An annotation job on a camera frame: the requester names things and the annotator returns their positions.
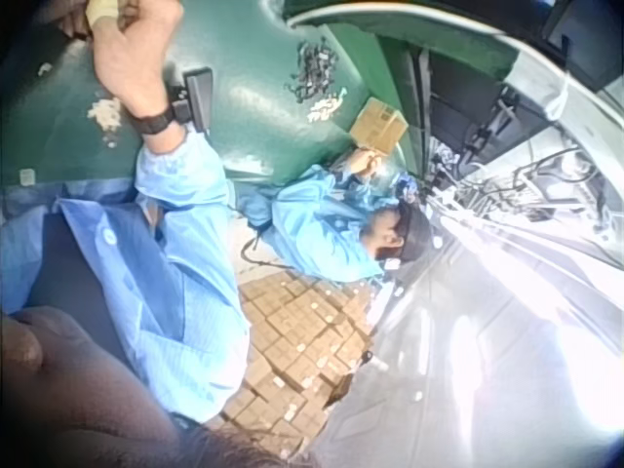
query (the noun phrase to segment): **scattered debris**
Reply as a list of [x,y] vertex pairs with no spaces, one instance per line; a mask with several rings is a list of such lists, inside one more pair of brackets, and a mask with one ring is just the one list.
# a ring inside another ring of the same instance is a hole
[[324,95],[333,83],[333,73],[338,62],[338,55],[328,45],[325,37],[321,44],[302,42],[299,44],[297,66],[298,74],[291,75],[297,85],[286,85],[301,104],[318,94]]
[[346,95],[346,88],[342,88],[340,94],[332,93],[328,97],[316,101],[308,114],[308,122],[330,120],[334,112],[342,105]]
[[50,70],[52,70],[52,64],[51,63],[42,63],[41,66],[39,67],[39,70],[37,71],[37,76],[43,76],[46,73],[48,73]]
[[117,97],[100,99],[93,103],[87,117],[96,119],[97,124],[105,132],[115,132],[121,127],[121,102]]

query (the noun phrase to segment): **worker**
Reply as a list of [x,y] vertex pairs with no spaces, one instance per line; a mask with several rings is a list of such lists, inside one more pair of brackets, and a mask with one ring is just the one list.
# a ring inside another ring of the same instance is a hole
[[309,455],[309,463],[289,464],[236,432],[167,414],[57,309],[31,308],[1,320],[3,467],[315,466]]
[[123,32],[116,9],[102,15],[97,5],[88,9],[97,77],[143,133],[135,186],[163,215],[156,235],[136,203],[60,198],[8,219],[2,310],[56,306],[93,335],[111,322],[117,357],[165,410],[203,422],[240,387],[250,340],[225,247],[224,169],[204,135],[176,123],[169,108],[162,71],[179,2],[141,0]]
[[234,182],[236,209],[287,266],[306,275],[344,283],[381,275],[419,258],[431,236],[416,204],[372,194],[381,164],[376,152],[358,148],[330,170],[314,165],[284,187]]

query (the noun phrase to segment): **stacked cardboard boxes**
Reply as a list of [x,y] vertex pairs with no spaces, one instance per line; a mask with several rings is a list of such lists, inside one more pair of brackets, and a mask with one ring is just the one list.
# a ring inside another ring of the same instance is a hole
[[258,444],[287,458],[323,429],[332,391],[368,348],[366,309],[374,290],[291,271],[240,290],[252,324],[245,381],[208,425],[252,431]]

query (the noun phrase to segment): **cardboard box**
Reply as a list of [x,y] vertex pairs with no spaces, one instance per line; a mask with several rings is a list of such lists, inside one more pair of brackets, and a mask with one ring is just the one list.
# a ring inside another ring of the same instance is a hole
[[267,283],[269,283],[271,286],[273,286],[274,288],[279,287],[279,286],[284,286],[285,284],[289,283],[293,279],[294,279],[294,276],[291,276],[286,271],[279,271],[277,273],[274,273],[264,278],[264,280]]
[[312,385],[301,392],[301,396],[308,402],[314,403],[317,407],[322,408],[328,402],[332,394],[333,387],[329,385],[320,376],[314,379]]
[[306,347],[303,354],[310,358],[317,368],[322,369],[329,357],[340,349],[343,341],[342,336],[336,331],[327,329]]
[[286,284],[286,289],[293,297],[299,297],[307,291],[308,287],[299,280],[292,280]]
[[335,317],[331,328],[344,339],[351,336],[354,331],[351,323],[349,322],[349,319],[345,314],[342,313]]
[[326,325],[318,315],[308,312],[284,337],[299,351],[303,351],[325,329]]
[[327,419],[327,415],[321,408],[308,402],[292,420],[291,425],[304,436],[313,439],[321,432]]
[[296,304],[299,309],[306,314],[309,311],[314,311],[328,324],[332,324],[339,314],[335,307],[329,304],[318,292],[313,290],[306,291],[292,303]]
[[290,299],[282,299],[278,295],[276,295],[273,291],[266,292],[265,294],[257,297],[253,300],[253,304],[262,312],[265,317],[273,314],[282,308],[284,304],[292,300],[293,297],[290,296]]
[[282,378],[275,372],[270,372],[253,387],[253,390],[264,400],[270,402],[271,399],[275,398],[286,386],[287,384]]
[[306,275],[301,275],[297,279],[308,288],[312,288],[319,281],[318,278]]
[[352,299],[349,299],[349,301],[342,307],[341,310],[353,320],[358,320],[363,315],[366,315],[366,309],[368,307],[368,304],[368,302],[363,304],[362,301],[359,300],[359,297],[354,297]]
[[254,280],[239,286],[239,291],[247,300],[254,300],[267,291],[267,285],[263,280]]
[[366,316],[355,323],[355,328],[364,336],[370,336],[373,326],[367,322]]
[[314,290],[336,309],[344,307],[349,301],[349,296],[328,281],[320,281],[314,285]]
[[285,385],[268,404],[280,414],[281,418],[290,422],[305,405],[305,398],[289,385]]
[[347,283],[342,287],[342,290],[350,298],[357,296],[363,304],[368,304],[371,301],[371,294],[374,294],[373,287],[364,280]]
[[286,460],[295,453],[302,440],[299,431],[281,419],[273,426],[271,434],[260,440],[260,446]]
[[277,372],[285,372],[300,354],[283,336],[264,351],[264,357]]
[[289,368],[286,369],[284,379],[297,391],[303,391],[312,385],[314,378],[318,376],[319,373],[321,373],[321,371],[316,367],[316,363],[313,363],[305,356],[299,356]]
[[364,353],[366,343],[358,332],[354,332],[342,344],[335,357],[347,365],[349,369],[354,369]]
[[271,372],[271,365],[262,355],[258,356],[253,362],[247,364],[245,369],[245,381],[256,386],[268,373]]
[[330,356],[323,368],[321,377],[331,385],[337,385],[342,377],[349,372],[349,368],[335,356]]
[[262,431],[273,427],[279,418],[279,413],[270,407],[268,403],[261,397],[255,397],[234,420],[245,429]]
[[276,311],[266,320],[281,335],[285,335],[297,326],[301,315],[302,314],[300,314],[294,307],[289,305],[288,307],[283,307]]
[[390,154],[407,129],[399,110],[370,97],[349,133],[359,146]]
[[264,321],[264,315],[253,302],[244,302],[241,304],[241,308],[243,309],[245,317],[252,323],[252,325],[256,325]]
[[220,415],[209,419],[204,423],[204,427],[209,428],[211,431],[218,431],[225,424],[225,419],[223,419]]
[[263,352],[280,337],[280,334],[266,321],[253,325],[251,334],[252,344],[260,352]]
[[255,398],[254,392],[249,388],[241,387],[232,397],[229,398],[223,413],[230,419],[238,416]]

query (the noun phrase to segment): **watch strap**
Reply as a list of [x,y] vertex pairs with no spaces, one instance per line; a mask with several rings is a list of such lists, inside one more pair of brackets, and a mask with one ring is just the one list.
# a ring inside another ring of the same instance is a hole
[[136,130],[143,135],[156,135],[163,132],[169,124],[173,122],[176,117],[174,116],[174,110],[170,105],[167,106],[167,109],[162,114],[154,115],[152,117],[143,117],[142,119],[138,119],[136,117],[132,117],[133,125]]

